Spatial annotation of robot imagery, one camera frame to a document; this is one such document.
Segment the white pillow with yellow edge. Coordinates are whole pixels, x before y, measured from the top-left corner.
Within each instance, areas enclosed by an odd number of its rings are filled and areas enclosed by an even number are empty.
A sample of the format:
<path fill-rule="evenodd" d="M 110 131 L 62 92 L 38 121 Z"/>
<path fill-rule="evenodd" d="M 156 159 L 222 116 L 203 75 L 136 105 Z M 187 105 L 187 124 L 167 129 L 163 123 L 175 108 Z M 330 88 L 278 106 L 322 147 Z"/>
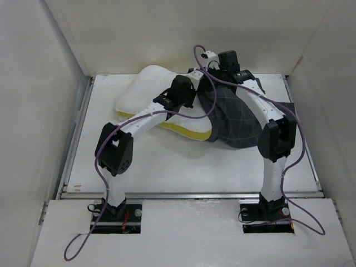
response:
<path fill-rule="evenodd" d="M 118 96 L 115 110 L 122 117 L 132 117 L 146 108 L 153 99 L 169 88 L 177 73 L 157 65 L 142 69 Z M 212 134 L 208 117 L 190 119 L 173 116 L 161 127 L 183 135 L 189 139 L 206 141 Z"/>

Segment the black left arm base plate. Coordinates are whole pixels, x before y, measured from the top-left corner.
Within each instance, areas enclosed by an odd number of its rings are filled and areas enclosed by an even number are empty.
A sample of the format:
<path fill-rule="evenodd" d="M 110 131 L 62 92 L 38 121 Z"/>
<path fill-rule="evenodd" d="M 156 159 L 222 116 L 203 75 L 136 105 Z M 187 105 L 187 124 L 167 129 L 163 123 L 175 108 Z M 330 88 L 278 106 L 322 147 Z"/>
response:
<path fill-rule="evenodd" d="M 140 234 L 142 203 L 120 204 L 117 208 L 107 205 L 92 234 Z"/>

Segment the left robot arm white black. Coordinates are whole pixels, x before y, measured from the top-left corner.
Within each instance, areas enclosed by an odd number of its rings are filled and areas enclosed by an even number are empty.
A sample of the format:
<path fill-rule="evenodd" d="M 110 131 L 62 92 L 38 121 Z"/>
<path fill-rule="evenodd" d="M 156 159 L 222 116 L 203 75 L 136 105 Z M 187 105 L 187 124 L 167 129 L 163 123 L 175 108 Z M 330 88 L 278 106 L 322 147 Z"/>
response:
<path fill-rule="evenodd" d="M 95 207 L 99 215 L 106 214 L 116 221 L 124 216 L 126 196 L 123 190 L 111 193 L 111 185 L 105 174 L 112 177 L 123 174 L 133 159 L 134 142 L 153 127 L 171 118 L 197 119 L 180 112 L 181 108 L 193 108 L 197 88 L 202 77 L 193 73 L 177 75 L 169 88 L 161 92 L 141 112 L 132 118 L 114 125 L 107 123 L 102 128 L 96 149 L 94 167 L 105 184 L 101 204 Z"/>

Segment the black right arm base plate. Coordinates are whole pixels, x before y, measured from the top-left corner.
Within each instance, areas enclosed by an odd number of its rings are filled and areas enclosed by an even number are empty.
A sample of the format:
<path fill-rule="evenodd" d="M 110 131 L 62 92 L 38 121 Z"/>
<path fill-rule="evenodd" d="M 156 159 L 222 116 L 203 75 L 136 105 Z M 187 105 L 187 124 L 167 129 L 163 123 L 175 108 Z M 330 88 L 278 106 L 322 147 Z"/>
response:
<path fill-rule="evenodd" d="M 262 202 L 241 202 L 239 221 L 244 234 L 294 233 L 289 220 L 290 209 L 286 202 L 269 210 Z"/>

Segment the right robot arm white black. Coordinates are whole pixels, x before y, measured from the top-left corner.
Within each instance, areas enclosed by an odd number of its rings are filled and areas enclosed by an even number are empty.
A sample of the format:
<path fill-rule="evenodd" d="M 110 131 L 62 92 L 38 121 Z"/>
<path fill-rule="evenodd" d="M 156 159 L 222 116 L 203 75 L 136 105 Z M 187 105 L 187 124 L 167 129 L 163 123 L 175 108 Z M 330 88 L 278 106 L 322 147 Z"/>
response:
<path fill-rule="evenodd" d="M 257 204 L 242 204 L 249 220 L 271 220 L 287 208 L 283 193 L 283 177 L 287 158 L 295 146 L 297 119 L 286 107 L 265 97 L 259 88 L 243 86 L 254 80 L 250 71 L 240 69 L 235 51 L 216 54 L 205 51 L 201 55 L 204 69 L 217 85 L 225 85 L 247 105 L 258 120 L 262 132 L 258 150 L 264 160 L 263 185 Z"/>

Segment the dark grey checked pillowcase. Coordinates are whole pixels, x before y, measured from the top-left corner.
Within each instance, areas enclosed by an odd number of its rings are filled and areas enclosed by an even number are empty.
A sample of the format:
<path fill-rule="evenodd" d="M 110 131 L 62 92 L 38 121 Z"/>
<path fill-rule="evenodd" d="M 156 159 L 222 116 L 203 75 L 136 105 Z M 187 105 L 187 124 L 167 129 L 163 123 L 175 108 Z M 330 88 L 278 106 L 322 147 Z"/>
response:
<path fill-rule="evenodd" d="M 221 141 L 234 149 L 258 145 L 263 127 L 246 103 L 227 85 L 210 82 L 204 76 L 197 97 L 212 127 L 208 142 Z"/>

